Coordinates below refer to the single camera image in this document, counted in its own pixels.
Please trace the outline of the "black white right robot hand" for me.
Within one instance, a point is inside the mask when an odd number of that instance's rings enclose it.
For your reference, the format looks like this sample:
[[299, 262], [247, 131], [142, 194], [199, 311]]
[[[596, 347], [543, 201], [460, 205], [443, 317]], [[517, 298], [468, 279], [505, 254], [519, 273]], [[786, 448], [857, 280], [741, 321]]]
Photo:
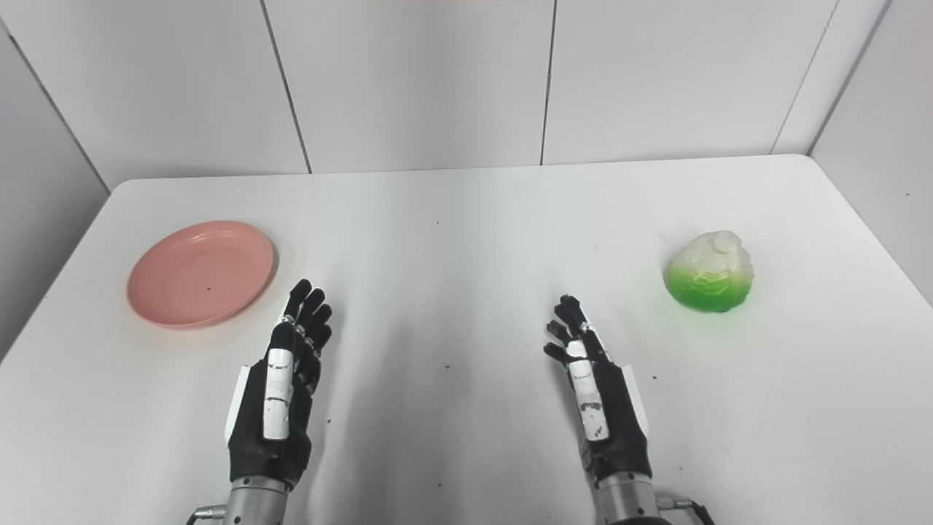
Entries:
[[583, 428], [583, 467], [594, 483], [621, 473], [652, 478], [649, 440], [623, 369], [610, 359], [579, 299], [560, 296], [543, 352], [566, 370]]

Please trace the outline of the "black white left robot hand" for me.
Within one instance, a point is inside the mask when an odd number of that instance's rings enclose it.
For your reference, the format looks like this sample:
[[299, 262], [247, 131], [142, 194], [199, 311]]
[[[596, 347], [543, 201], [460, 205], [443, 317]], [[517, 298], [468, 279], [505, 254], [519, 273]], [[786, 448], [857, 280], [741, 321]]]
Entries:
[[301, 279], [263, 356], [242, 368], [226, 426], [230, 481], [263, 476], [288, 489], [299, 484], [312, 453], [308, 425], [332, 314], [324, 290]]

